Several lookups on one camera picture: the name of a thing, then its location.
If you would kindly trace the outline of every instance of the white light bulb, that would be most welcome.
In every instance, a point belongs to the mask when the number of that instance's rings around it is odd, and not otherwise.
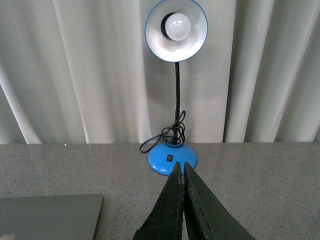
[[[191,30],[189,18],[182,13],[174,13],[165,22],[165,32],[174,41],[188,37]]]

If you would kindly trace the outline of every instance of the gray granite countertop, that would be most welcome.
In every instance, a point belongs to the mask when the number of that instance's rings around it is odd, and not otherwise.
[[[0,145],[0,197],[102,194],[97,239],[130,240],[167,180],[139,146]],[[320,239],[319,142],[190,146],[195,171],[257,240]]]

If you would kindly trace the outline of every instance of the blue desk lamp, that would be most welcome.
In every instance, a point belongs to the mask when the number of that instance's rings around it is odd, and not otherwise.
[[[169,176],[176,162],[180,162],[184,174],[185,162],[192,168],[197,165],[196,153],[185,145],[186,112],[180,113],[179,62],[196,54],[204,44],[208,33],[208,21],[204,10],[194,0],[162,0],[153,7],[145,23],[145,40],[150,50],[160,59],[175,64],[176,109],[174,124],[161,134],[145,141],[140,150],[148,153],[150,167],[159,174]],[[147,150],[143,146],[156,142]]]

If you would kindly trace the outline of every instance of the laptop lid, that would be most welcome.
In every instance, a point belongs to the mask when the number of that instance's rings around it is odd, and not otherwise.
[[[0,198],[0,238],[92,240],[102,201],[100,194]]]

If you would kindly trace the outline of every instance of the blue lamp base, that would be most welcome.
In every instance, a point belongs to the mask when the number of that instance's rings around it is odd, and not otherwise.
[[[169,147],[161,143],[151,149],[148,155],[150,167],[159,174],[169,176],[176,162],[180,162],[181,172],[184,174],[185,162],[194,169],[197,165],[197,156],[189,146],[179,148]]]

